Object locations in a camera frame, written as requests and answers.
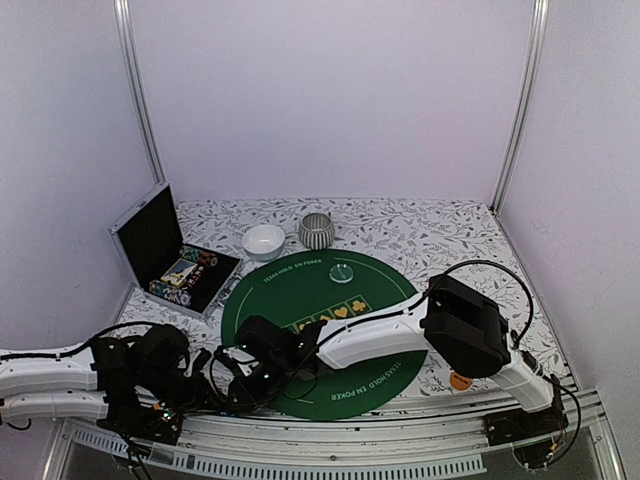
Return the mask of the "clear acrylic dealer button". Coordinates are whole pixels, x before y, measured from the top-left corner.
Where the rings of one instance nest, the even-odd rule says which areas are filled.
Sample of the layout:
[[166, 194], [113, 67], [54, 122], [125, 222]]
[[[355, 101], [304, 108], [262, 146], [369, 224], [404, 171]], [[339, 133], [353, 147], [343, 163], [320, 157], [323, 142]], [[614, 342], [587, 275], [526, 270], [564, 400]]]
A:
[[348, 264], [337, 263], [330, 268], [329, 278], [335, 283], [349, 283], [354, 278], [354, 270]]

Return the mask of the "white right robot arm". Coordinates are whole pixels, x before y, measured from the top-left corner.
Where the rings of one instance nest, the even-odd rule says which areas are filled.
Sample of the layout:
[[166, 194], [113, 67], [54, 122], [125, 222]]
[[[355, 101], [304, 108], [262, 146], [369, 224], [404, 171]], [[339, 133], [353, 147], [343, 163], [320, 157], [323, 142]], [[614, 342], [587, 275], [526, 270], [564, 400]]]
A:
[[432, 277], [421, 294], [386, 309], [333, 313], [291, 331], [259, 315], [248, 317], [216, 361], [234, 375], [228, 404], [252, 412], [275, 399], [300, 372], [333, 371], [434, 348], [455, 373], [488, 378], [519, 404], [517, 427], [537, 436], [563, 412], [561, 388], [520, 348], [496, 302], [456, 280], [451, 269]]

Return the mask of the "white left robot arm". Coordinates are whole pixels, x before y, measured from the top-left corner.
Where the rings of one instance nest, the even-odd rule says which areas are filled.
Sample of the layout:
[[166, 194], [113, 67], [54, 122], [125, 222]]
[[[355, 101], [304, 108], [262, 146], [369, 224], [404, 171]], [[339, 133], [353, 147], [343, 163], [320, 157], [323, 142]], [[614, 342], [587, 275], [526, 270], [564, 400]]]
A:
[[2, 352], [2, 420], [78, 417], [138, 434], [216, 408], [203, 373], [210, 353], [191, 355], [173, 325], [139, 325], [141, 334], [118, 337], [113, 326], [59, 350]]

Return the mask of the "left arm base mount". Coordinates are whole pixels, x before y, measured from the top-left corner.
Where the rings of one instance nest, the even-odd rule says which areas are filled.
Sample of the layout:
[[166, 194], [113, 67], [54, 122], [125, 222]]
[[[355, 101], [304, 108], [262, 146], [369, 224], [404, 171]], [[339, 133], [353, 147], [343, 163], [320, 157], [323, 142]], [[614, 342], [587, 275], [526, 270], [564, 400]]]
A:
[[183, 421], [184, 416], [171, 409], [110, 404], [107, 416], [97, 420], [96, 425], [122, 437], [175, 446]]

